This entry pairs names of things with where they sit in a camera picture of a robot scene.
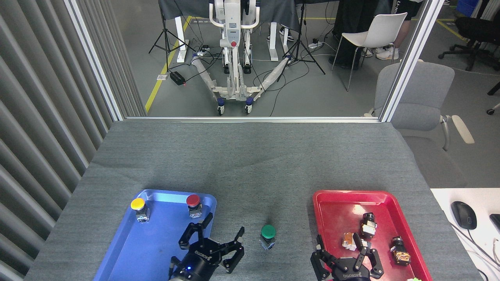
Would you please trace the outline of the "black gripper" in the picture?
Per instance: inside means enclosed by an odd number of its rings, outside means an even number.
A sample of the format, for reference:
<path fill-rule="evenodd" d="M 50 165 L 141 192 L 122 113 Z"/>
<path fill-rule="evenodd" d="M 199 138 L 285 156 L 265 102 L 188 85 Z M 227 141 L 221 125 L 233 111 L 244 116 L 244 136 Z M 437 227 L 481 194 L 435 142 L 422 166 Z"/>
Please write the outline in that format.
<path fill-rule="evenodd" d="M 313 266 L 318 281 L 333 279 L 334 281 L 370 281 L 370 277 L 380 279 L 384 274 L 379 252 L 376 249 L 360 246 L 357 260 L 340 260 L 324 248 L 323 238 L 320 234 L 316 237 L 316 250 L 311 254 Z M 368 257 L 371 270 L 363 265 Z"/>
<path fill-rule="evenodd" d="M 173 256 L 170 260 L 168 279 L 170 281 L 209 281 L 215 269 L 219 266 L 222 257 L 235 251 L 233 256 L 223 260 L 223 266 L 227 273 L 232 273 L 244 256 L 243 234 L 245 228 L 242 226 L 231 242 L 219 244 L 218 242 L 205 239 L 204 230 L 207 228 L 214 214 L 209 212 L 207 217 L 198 223 L 190 222 L 179 240 L 181 249 L 187 249 L 188 253 L 182 260 Z M 198 233 L 198 242 L 189 244 L 192 235 Z"/>

